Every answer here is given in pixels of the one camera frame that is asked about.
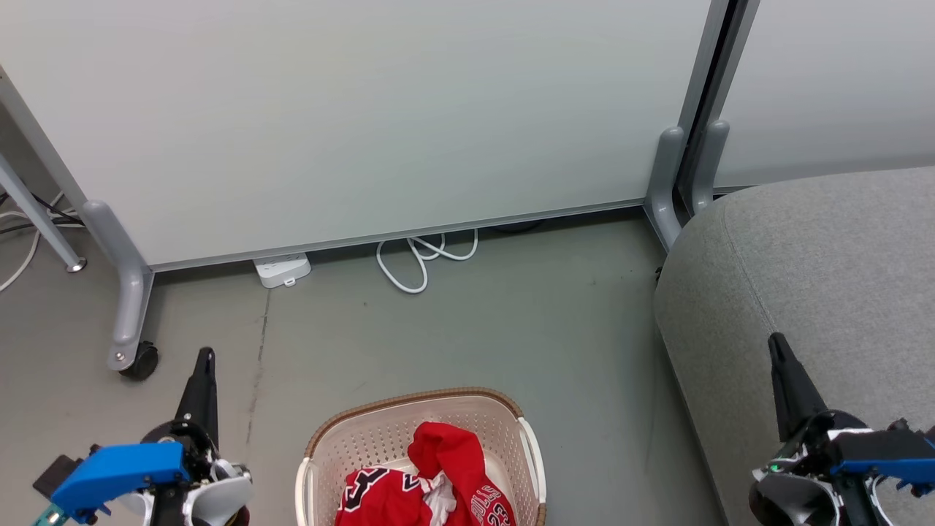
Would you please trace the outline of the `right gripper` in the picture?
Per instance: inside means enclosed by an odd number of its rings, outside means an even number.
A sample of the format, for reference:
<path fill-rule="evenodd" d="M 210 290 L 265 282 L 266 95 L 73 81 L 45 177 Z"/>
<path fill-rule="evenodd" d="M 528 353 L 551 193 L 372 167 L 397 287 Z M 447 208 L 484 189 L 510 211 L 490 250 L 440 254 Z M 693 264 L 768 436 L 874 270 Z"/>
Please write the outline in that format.
<path fill-rule="evenodd" d="M 874 477 L 832 475 L 828 453 L 834 439 L 871 428 L 848 413 L 828 410 L 785 334 L 772 333 L 768 350 L 782 447 L 752 472 L 752 515 L 761 525 L 877 525 Z"/>

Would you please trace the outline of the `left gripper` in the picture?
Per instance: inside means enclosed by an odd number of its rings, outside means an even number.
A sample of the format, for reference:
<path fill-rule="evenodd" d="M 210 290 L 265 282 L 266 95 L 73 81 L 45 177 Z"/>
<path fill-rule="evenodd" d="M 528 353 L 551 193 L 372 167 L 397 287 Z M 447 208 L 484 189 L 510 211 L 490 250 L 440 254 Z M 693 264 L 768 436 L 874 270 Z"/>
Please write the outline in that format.
<path fill-rule="evenodd" d="M 143 525 L 248 525 L 253 476 L 242 463 L 223 459 L 219 446 L 215 351 L 198 350 L 196 365 L 174 422 L 151 430 L 143 443 L 176 443 L 184 475 L 149 477 L 142 489 Z"/>

